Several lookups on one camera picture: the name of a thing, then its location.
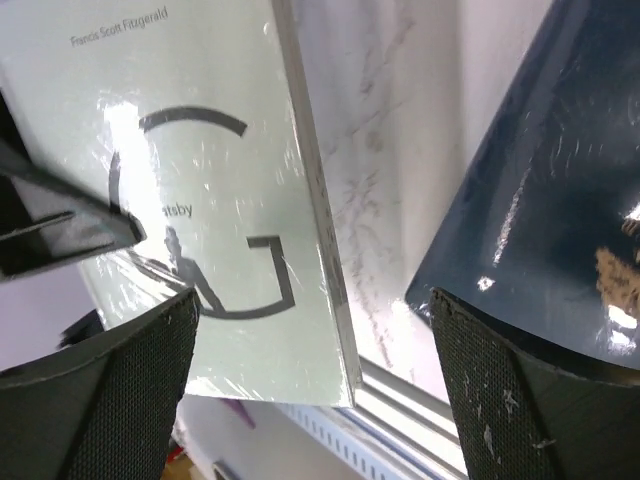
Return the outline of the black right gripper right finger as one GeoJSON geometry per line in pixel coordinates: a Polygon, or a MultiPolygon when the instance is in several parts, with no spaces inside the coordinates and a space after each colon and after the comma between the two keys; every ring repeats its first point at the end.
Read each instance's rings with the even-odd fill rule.
{"type": "Polygon", "coordinates": [[[432,331],[471,479],[636,479],[639,373],[436,289],[432,331]]]}

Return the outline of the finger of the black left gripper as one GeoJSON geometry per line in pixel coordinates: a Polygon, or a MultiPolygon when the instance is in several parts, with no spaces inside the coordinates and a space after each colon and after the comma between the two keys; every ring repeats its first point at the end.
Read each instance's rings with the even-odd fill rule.
{"type": "Polygon", "coordinates": [[[1,102],[1,276],[21,278],[146,239],[141,223],[35,164],[1,102]]]}

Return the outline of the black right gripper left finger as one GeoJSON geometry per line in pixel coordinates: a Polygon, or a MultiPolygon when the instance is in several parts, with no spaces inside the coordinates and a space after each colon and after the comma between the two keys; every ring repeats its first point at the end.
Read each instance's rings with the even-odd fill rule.
{"type": "Polygon", "coordinates": [[[199,320],[188,289],[1,374],[4,479],[158,479],[199,320]]]}

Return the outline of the pale grey Gatsby book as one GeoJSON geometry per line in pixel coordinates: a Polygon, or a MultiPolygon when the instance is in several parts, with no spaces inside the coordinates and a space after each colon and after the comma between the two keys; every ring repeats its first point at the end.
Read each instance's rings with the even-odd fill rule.
{"type": "Polygon", "coordinates": [[[145,232],[82,264],[106,327],[194,287],[189,394],[353,404],[361,369],[288,2],[5,1],[1,91],[34,162],[145,232]]]}

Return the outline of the dark navy blue book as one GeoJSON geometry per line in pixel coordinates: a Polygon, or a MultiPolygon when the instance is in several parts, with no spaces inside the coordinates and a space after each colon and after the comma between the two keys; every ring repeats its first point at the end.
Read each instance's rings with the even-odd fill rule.
{"type": "Polygon", "coordinates": [[[420,264],[442,289],[580,354],[639,365],[639,5],[556,1],[420,264]]]}

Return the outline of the aluminium mounting rail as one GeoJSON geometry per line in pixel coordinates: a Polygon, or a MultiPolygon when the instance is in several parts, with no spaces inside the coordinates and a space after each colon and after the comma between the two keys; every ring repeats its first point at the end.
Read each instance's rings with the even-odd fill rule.
{"type": "Polygon", "coordinates": [[[394,453],[437,479],[465,479],[467,470],[451,408],[362,359],[363,383],[353,417],[394,453]]]}

